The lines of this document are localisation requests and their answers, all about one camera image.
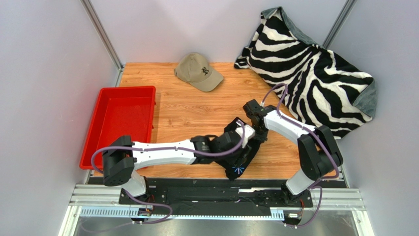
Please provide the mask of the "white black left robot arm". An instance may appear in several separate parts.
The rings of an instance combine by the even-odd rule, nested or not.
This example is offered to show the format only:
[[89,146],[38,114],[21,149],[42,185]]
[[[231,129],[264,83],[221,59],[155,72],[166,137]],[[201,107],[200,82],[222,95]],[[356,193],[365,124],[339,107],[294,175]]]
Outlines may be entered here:
[[120,186],[133,197],[147,193],[147,181],[138,169],[167,164],[210,164],[232,161],[244,153],[256,132],[240,121],[221,136],[196,136],[174,143],[141,143],[123,135],[101,150],[103,184]]

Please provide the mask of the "black t shirt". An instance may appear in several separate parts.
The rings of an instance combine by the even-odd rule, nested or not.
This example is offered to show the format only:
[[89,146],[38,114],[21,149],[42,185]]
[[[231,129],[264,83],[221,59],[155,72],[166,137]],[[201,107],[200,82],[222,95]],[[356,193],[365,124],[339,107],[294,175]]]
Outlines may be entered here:
[[[191,138],[191,142],[197,151],[207,153],[218,153],[232,149],[241,139],[241,135],[236,130],[242,130],[238,121],[241,119],[236,117],[230,122],[225,128],[224,133],[220,136],[216,135],[205,135],[196,136]],[[248,167],[250,162],[256,156],[259,148],[260,141],[252,138],[250,139],[245,147],[240,147],[233,153],[229,153],[221,157],[208,157],[201,154],[194,154],[196,160],[193,164],[210,164],[212,162],[217,163],[225,169],[226,177],[233,181],[239,178]]]

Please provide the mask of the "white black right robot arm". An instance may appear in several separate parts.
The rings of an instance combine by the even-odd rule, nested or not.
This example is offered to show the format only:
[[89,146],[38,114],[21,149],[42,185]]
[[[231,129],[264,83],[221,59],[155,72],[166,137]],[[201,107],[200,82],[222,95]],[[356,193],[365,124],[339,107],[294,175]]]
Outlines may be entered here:
[[263,107],[254,99],[248,101],[243,110],[255,131],[253,140],[264,143],[268,132],[273,131],[298,147],[300,169],[281,185],[283,204],[291,206],[299,202],[310,187],[343,164],[342,154],[329,127],[304,124],[277,107]]

